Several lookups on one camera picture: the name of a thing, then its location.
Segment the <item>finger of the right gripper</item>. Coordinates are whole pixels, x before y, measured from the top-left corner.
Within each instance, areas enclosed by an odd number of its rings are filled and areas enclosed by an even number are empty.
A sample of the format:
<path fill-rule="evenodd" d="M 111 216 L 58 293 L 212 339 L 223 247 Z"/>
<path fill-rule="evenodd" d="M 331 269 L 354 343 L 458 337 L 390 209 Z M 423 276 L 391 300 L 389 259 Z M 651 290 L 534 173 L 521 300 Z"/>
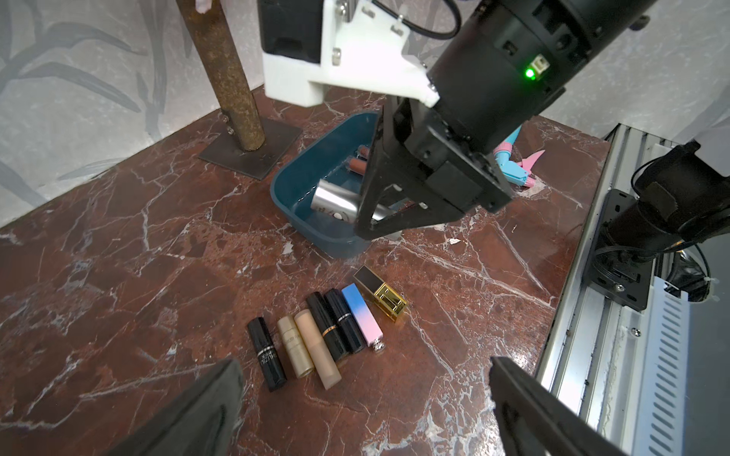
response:
<path fill-rule="evenodd" d="M 394 116 L 383 113 L 360 188 L 355 233 L 372 241 L 403 230 L 455 222 L 468 213 L 428 186 L 427 178 L 426 165 L 399 142 Z"/>

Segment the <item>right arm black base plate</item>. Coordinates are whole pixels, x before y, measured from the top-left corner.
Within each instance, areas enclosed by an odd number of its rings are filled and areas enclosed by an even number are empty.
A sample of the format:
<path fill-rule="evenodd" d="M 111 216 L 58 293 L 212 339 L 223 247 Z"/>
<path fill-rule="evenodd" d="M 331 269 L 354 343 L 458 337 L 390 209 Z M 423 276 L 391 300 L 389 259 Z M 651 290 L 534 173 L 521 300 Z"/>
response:
<path fill-rule="evenodd" d="M 648 306 L 650 284 L 654 278 L 654 260 L 639 262 L 627 251 L 608 252 L 608 248 L 613 247 L 608 239 L 610 222 L 619 218 L 636 201 L 621 190 L 608 191 L 589 248 L 582 281 L 605 298 L 642 313 Z"/>

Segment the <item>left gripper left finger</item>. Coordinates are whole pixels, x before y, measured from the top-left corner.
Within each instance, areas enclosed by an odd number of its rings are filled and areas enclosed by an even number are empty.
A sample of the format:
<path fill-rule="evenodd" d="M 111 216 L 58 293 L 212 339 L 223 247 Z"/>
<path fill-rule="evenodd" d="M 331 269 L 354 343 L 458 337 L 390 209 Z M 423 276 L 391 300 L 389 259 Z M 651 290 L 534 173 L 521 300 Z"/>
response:
<path fill-rule="evenodd" d="M 108 454 L 226 455 L 242 395 L 240 363 L 221 361 Z"/>

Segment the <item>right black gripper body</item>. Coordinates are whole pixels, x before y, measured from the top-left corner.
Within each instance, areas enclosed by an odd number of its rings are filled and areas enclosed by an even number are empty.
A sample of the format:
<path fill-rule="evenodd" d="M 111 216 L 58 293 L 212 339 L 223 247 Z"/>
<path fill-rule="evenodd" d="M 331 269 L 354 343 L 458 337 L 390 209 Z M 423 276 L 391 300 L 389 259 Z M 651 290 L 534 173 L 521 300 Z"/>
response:
<path fill-rule="evenodd" d="M 513 192 L 495 159 L 458 135 L 434 109 L 389 96 L 381 112 L 378 171 L 415 203 L 497 212 Z"/>

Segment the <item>teal plastic storage box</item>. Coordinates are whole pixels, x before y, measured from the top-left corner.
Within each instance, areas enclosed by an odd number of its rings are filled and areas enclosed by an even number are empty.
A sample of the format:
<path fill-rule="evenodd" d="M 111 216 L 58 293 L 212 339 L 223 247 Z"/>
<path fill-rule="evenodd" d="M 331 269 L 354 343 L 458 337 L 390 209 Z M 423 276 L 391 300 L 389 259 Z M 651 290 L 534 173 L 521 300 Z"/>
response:
<path fill-rule="evenodd" d="M 352 217 L 338 220 L 312 206 L 321 182 L 357 195 L 362 177 L 349 169 L 361 146 L 370 146 L 378 114 L 355 114 L 331 129 L 285 165 L 275 176 L 270 194 L 290 224 L 332 258 L 353 258 L 370 246 L 355 235 Z"/>

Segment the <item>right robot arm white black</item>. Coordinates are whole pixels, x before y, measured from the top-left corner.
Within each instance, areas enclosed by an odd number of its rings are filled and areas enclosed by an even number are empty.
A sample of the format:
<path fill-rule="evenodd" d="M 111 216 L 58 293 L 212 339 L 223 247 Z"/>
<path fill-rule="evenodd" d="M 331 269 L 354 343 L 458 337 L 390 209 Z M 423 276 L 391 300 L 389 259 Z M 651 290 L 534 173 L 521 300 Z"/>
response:
<path fill-rule="evenodd" d="M 483 1 L 428 71 L 434 106 L 389 96 L 354 230 L 378 239 L 513 197 L 494 148 L 648 10 L 646 1 Z"/>

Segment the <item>clear red lip gloss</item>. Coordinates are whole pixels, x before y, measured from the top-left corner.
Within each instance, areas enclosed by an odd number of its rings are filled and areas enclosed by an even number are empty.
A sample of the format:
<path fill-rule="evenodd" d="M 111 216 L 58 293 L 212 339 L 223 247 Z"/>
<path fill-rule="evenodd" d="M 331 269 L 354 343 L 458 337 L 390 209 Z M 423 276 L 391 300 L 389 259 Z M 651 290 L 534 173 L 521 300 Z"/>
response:
<path fill-rule="evenodd" d="M 364 176 L 367 170 L 368 161 L 359 158 L 352 158 L 347 167 L 350 172 Z"/>

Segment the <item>pale pink lip gloss tube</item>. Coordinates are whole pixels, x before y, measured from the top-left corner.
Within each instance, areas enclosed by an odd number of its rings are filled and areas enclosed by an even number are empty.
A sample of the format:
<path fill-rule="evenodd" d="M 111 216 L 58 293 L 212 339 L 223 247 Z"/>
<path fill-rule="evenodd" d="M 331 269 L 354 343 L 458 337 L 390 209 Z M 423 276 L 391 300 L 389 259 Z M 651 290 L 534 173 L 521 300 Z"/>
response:
<path fill-rule="evenodd" d="M 367 161 L 370 155 L 370 148 L 368 146 L 360 146 L 357 149 L 357 157 L 360 160 Z"/>

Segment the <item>silver lipstick tube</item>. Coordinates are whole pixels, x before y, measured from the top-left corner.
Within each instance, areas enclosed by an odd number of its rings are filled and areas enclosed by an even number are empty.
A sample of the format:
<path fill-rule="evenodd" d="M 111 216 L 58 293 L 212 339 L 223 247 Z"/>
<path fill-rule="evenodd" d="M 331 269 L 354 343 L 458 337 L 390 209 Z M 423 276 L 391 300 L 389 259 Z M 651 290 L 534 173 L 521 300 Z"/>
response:
<path fill-rule="evenodd" d="M 326 180 L 320 180 L 310 207 L 341 222 L 354 224 L 359 214 L 361 195 Z"/>

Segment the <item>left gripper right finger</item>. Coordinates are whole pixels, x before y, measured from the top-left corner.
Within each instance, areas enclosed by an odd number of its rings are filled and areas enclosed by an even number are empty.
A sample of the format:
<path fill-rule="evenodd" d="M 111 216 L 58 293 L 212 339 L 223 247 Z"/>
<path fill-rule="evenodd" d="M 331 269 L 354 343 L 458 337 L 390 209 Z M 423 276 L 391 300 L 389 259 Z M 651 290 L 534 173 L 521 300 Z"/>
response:
<path fill-rule="evenodd" d="M 505 454 L 623 454 L 509 357 L 490 361 L 490 391 Z"/>

